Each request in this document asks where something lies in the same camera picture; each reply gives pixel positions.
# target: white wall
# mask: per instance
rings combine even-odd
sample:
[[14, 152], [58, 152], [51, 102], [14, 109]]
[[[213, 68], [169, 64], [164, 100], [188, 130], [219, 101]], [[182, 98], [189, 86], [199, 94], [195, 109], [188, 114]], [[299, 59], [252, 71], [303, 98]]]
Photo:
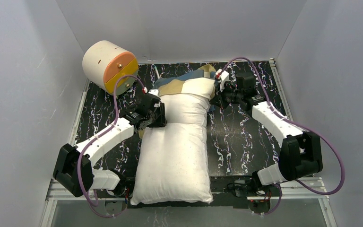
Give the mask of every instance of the white wall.
[[86, 77], [55, 0], [0, 0], [0, 227], [39, 225]]
[[139, 62], [274, 58], [306, 1], [57, 0], [83, 51], [109, 40]]
[[[363, 226], [363, 0], [308, 0], [277, 58], [294, 119], [331, 139], [346, 166], [331, 196], [339, 226]], [[329, 149], [320, 174], [328, 190], [340, 171]]]

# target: cable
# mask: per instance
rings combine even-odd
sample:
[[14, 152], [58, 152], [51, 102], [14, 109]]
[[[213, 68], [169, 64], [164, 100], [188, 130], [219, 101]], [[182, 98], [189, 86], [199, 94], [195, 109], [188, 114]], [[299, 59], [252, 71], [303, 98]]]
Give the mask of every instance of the cable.
[[269, 190], [269, 198], [267, 200], [264, 200], [264, 202], [268, 202], [270, 200], [270, 197], [272, 197], [272, 192]]
[[[265, 95], [265, 99], [266, 99], [266, 102], [269, 106], [269, 108], [272, 110], [272, 111], [275, 111], [276, 109], [273, 107], [273, 105], [271, 104], [271, 102], [269, 101], [269, 96], [264, 88], [264, 84], [262, 83], [262, 79], [261, 77], [259, 76], [259, 73], [258, 73], [258, 70], [257, 70], [257, 67], [255, 67], [254, 63], [252, 63], [248, 58], [245, 58], [245, 57], [236, 57], [236, 58], [233, 58], [231, 59], [222, 69], [222, 71], [219, 73], [219, 74], [222, 74], [223, 71], [225, 71], [227, 69], [227, 67], [235, 60], [237, 59], [242, 59], [242, 60], [246, 60], [248, 61], [248, 63], [251, 65], [251, 67], [254, 69], [254, 72], [259, 80], [259, 84], [261, 85], [261, 88], [262, 88], [262, 91], [264, 92], [264, 95]], [[340, 176], [340, 182], [339, 182], [339, 185], [331, 190], [330, 192], [319, 192], [319, 191], [316, 191], [314, 189], [312, 189], [311, 187], [307, 186], [306, 184], [304, 184], [302, 181], [300, 180], [296, 180], [299, 184], [301, 184], [303, 187], [305, 187], [306, 189], [310, 190], [311, 192], [313, 193], [316, 193], [316, 194], [320, 194], [320, 195], [332, 195], [332, 194], [335, 194], [337, 193], [342, 187], [343, 187], [343, 184], [344, 184], [344, 181], [345, 181], [345, 178], [346, 178], [346, 170], [345, 170], [345, 167], [344, 167], [344, 164], [343, 164], [343, 160], [341, 158], [341, 156], [339, 155], [339, 153], [337, 152], [337, 150], [335, 149], [335, 147], [329, 142], [329, 140], [327, 140], [324, 136], [322, 136], [320, 133], [316, 132], [315, 130], [309, 128], [309, 127], [306, 127], [302, 124], [299, 124], [299, 123], [296, 123], [296, 122], [293, 122], [287, 118], [284, 118], [282, 115], [280, 115], [279, 113], [277, 112], [274, 112], [275, 115], [281, 119], [283, 119], [283, 121], [287, 122], [287, 123], [290, 123], [290, 124], [293, 124], [297, 127], [300, 127], [302, 129], [305, 129], [307, 131], [311, 131], [313, 133], [315, 133], [317, 136], [319, 136], [329, 147], [330, 149], [333, 151], [333, 153], [335, 154], [338, 162], [339, 162], [339, 165], [340, 165], [340, 170], [341, 170], [341, 176]]]
[[282, 189], [280, 188], [280, 185], [278, 183], [274, 184], [274, 186], [279, 190], [279, 199], [277, 200], [277, 204], [272, 210], [270, 210], [268, 212], [265, 212], [265, 213], [260, 213], [260, 215], [271, 214], [272, 212], [274, 212], [279, 207], [280, 201], [282, 200]]
[[266, 202], [267, 197], [268, 197], [268, 192], [265, 193], [265, 198], [262, 200], [262, 202]]
[[95, 198], [95, 202], [93, 202], [90, 198], [89, 198], [89, 195], [88, 195], [88, 192], [86, 191], [85, 187], [84, 187], [84, 183], [83, 183], [83, 179], [82, 179], [82, 176], [81, 176], [81, 159], [82, 157], [84, 156], [84, 153], [87, 151], [87, 148], [89, 148], [95, 141], [97, 141], [97, 137], [101, 137], [103, 135], [105, 135], [106, 133], [110, 132], [116, 125], [117, 121], [118, 121], [118, 118], [119, 118], [119, 109], [118, 109], [118, 104], [117, 104], [117, 101], [116, 101], [116, 88], [118, 87], [118, 84], [119, 82], [124, 79], [124, 78], [127, 78], [127, 77], [132, 77], [134, 79], [136, 79], [140, 84], [141, 86], [143, 87], [143, 92], [145, 93], [144, 89], [144, 84], [141, 82], [141, 80], [139, 78], [137, 78], [136, 76], [134, 75], [124, 75], [122, 77], [120, 77], [116, 84], [115, 84], [115, 87], [113, 89], [113, 100], [114, 100], [114, 104], [115, 104], [115, 120], [113, 121], [113, 123], [111, 124], [111, 126], [105, 130], [104, 132], [102, 132], [101, 134], [99, 134], [98, 136], [94, 137], [92, 140], [90, 140], [86, 146], [83, 148], [83, 150], [81, 151], [80, 155], [78, 156], [78, 161], [77, 161], [77, 176], [78, 176], [78, 182], [80, 183], [80, 188], [81, 188], [81, 191], [83, 192], [84, 194], [84, 197], [86, 198], [87, 202], [88, 202], [88, 205], [90, 206], [91, 210], [98, 216], [100, 217], [103, 217], [103, 218], [112, 218], [112, 217], [115, 217], [119, 214], [116, 214], [116, 215], [102, 215], [102, 214], [99, 214], [98, 212], [96, 212], [96, 210], [93, 209], [93, 207], [97, 207], [98, 204], [99, 204], [99, 201], [98, 201], [98, 196], [97, 196], [97, 193], [96, 193], [96, 190], [94, 189], [94, 198]]
[[126, 195], [124, 196], [124, 202], [126, 203], [126, 205], [128, 203], [128, 198], [129, 198], [129, 189], [126, 190]]

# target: yellow stripe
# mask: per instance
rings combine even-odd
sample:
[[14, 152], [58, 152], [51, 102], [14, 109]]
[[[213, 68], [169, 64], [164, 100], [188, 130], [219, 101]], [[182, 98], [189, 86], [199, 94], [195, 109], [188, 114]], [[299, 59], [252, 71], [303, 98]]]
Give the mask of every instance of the yellow stripe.
[[[120, 70], [114, 77], [112, 77], [108, 82], [105, 83], [106, 90], [112, 94], [113, 89], [115, 88], [115, 84], [118, 81], [118, 79], [126, 74], [134, 74], [138, 70], [138, 62], [137, 59], [132, 60], [128, 65], [126, 65], [122, 70]], [[122, 79], [118, 87], [124, 83], [127, 80], [127, 78]]]

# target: beige fabric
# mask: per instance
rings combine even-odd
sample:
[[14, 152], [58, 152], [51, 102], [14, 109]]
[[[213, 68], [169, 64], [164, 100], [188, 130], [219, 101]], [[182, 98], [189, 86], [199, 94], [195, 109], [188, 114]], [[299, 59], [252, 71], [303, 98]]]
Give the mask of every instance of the beige fabric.
[[178, 79], [172, 80], [169, 84], [165, 84], [158, 88], [160, 96], [180, 94], [183, 89], [183, 84], [185, 81], [180, 81]]
[[144, 135], [144, 130], [138, 131], [138, 136], [140, 137], [140, 139], [143, 139], [143, 135]]
[[214, 90], [214, 80], [202, 77], [186, 80], [181, 93], [198, 95], [209, 100]]
[[210, 76], [211, 75], [211, 72], [216, 72], [216, 69], [212, 65], [210, 65], [210, 64], [201, 66], [198, 69], [204, 71], [204, 77], [205, 78], [210, 78], [211, 77]]

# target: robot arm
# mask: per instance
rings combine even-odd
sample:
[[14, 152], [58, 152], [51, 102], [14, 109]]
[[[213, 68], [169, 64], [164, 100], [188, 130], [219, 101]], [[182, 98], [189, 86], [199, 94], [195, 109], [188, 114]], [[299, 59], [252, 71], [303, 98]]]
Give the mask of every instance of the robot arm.
[[115, 170], [96, 170], [96, 162], [123, 140], [146, 127], [163, 127], [166, 125], [165, 107], [155, 90], [145, 94], [134, 108], [122, 111], [116, 125], [113, 122], [91, 138], [76, 146], [64, 145], [58, 155], [53, 178], [60, 182], [74, 196], [83, 195], [77, 175], [77, 161], [80, 151], [94, 140], [81, 159], [81, 176], [86, 190], [118, 188], [122, 192], [125, 177]]
[[285, 122], [283, 119], [286, 116], [275, 108], [272, 110], [265, 98], [257, 94], [256, 80], [253, 75], [237, 74], [235, 86], [228, 82], [229, 74], [225, 71], [220, 74], [220, 71], [216, 73], [216, 95], [210, 103], [222, 109], [229, 104], [240, 104], [249, 116], [263, 124], [272, 133], [281, 147], [278, 163], [255, 171], [251, 180], [246, 181], [248, 192], [265, 190], [267, 185], [296, 180], [322, 170], [318, 135]]

